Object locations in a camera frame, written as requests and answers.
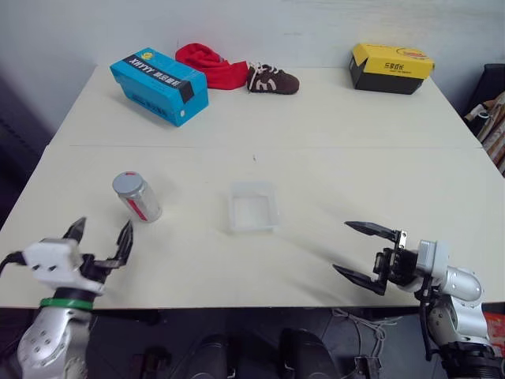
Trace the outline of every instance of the white logo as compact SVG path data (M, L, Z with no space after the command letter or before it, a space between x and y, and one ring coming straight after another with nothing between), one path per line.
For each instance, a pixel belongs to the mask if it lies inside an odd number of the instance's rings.
M270 79L268 79L267 83L263 83L260 79L258 79L258 81L256 82L256 90L259 91L260 87L261 87L261 89L263 91L267 91L268 90L268 86L267 86L268 84L271 86L271 90L272 91L275 91L277 89L277 86L275 85L275 82L270 78Z

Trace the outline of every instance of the shoe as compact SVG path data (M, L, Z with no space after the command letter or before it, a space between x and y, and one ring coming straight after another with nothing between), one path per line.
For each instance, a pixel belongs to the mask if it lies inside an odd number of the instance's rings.
M296 77L285 73L274 66L257 63L249 67L247 74L247 88L249 92L279 93L292 95L300 87Z

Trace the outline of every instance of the green ring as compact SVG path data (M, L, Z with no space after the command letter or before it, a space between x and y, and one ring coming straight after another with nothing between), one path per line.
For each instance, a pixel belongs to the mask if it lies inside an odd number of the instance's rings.
M43 298L40 306L57 306L58 308L75 308L77 310L93 310L92 302L71 298Z

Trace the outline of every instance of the red cloth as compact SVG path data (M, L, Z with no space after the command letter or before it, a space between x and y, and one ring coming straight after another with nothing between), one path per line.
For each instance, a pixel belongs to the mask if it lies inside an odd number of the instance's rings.
M190 43L181 47L175 53L175 60L204 73L209 88L242 87L249 71L245 61L231 65L211 48L200 43Z

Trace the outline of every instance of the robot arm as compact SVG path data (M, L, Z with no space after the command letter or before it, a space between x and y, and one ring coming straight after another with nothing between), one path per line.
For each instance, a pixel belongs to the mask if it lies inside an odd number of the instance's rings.
M30 245L17 263L29 266L37 280L55 290L40 303L41 310L21 338L17 357L24 379L85 379L89 322L96 296L103 294L112 269L126 264L133 245L128 222L118 237L113 258L96 261L81 254L79 242L86 219L76 221L63 238L46 238Z
M448 377L503 378L503 360L494 355L481 304L484 290L474 272L448 265L443 242L421 241L417 252L405 249L407 233L374 223L347 222L367 235L392 241L393 249L377 253L377 280L337 265L333 267L358 286L384 295L387 281L413 292L420 301L426 359L440 354ZM438 346L430 347L429 337Z

